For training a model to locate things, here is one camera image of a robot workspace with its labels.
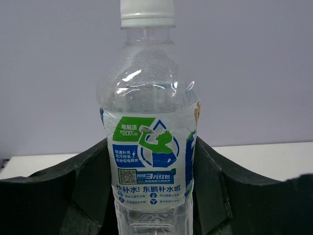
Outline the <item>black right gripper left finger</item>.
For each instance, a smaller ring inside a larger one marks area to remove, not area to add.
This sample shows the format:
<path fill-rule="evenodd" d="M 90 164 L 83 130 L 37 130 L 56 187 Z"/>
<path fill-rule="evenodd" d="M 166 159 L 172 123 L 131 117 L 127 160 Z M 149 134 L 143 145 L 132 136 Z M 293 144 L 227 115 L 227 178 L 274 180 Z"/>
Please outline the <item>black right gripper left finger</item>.
<path fill-rule="evenodd" d="M 0 182 L 3 235 L 112 235 L 107 141 L 28 177 Z"/>

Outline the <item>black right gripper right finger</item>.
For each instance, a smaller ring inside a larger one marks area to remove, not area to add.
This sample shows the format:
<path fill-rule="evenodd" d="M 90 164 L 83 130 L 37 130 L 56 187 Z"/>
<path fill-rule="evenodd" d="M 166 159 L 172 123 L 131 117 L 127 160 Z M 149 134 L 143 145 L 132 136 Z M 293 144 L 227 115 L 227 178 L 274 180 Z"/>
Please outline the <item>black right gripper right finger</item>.
<path fill-rule="evenodd" d="M 278 181 L 252 172 L 197 138 L 193 233 L 310 235 L 313 176 Z"/>

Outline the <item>labelled bottle white cap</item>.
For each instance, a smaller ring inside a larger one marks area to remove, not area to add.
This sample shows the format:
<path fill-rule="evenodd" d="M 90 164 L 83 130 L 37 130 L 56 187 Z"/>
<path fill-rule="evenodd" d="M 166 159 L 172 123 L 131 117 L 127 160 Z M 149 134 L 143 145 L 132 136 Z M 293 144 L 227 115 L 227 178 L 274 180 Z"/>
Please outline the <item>labelled bottle white cap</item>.
<path fill-rule="evenodd" d="M 171 0 L 123 0 L 126 41 L 97 88 L 118 232 L 193 233 L 193 162 L 200 99 L 171 39 Z"/>

